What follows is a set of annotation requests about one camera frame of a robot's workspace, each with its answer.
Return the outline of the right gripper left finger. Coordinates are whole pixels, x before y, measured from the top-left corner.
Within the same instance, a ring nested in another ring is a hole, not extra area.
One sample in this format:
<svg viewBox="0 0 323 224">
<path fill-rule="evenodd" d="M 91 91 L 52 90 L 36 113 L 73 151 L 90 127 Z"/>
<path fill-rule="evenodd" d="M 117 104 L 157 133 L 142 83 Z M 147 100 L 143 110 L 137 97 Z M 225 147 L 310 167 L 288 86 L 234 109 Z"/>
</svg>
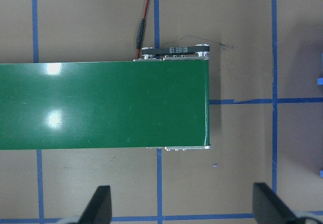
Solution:
<svg viewBox="0 0 323 224">
<path fill-rule="evenodd" d="M 99 186 L 78 220 L 78 223 L 110 224 L 111 220 L 111 188 L 110 186 Z"/>
</svg>

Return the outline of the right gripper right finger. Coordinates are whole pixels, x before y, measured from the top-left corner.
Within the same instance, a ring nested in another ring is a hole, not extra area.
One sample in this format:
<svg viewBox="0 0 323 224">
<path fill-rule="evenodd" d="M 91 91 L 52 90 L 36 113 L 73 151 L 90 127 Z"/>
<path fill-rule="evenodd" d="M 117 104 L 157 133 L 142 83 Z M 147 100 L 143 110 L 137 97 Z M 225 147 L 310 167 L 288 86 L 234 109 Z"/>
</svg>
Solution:
<svg viewBox="0 0 323 224">
<path fill-rule="evenodd" d="M 257 223 L 292 223 L 297 216 L 266 183 L 254 183 L 252 213 Z"/>
</svg>

